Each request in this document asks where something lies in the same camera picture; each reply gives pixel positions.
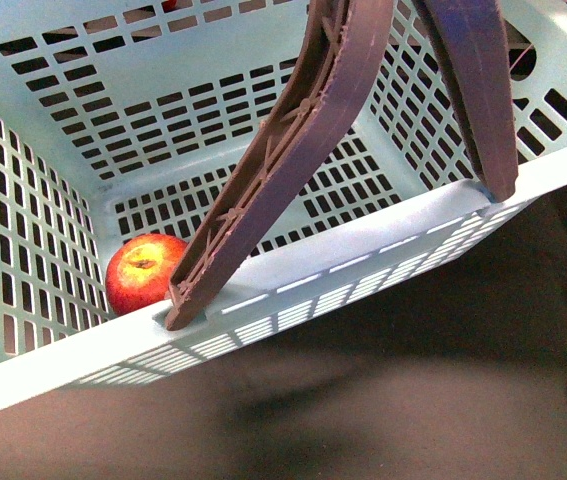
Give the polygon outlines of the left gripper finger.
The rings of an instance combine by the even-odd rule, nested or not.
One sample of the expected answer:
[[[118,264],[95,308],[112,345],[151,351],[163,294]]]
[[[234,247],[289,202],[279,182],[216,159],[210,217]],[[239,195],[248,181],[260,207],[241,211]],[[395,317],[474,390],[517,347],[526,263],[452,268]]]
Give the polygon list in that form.
[[[509,49],[497,1],[416,1],[467,155],[496,202],[516,190]]]
[[[190,241],[164,321],[189,325],[220,292],[363,107],[387,45],[390,1],[312,1],[293,72]]]

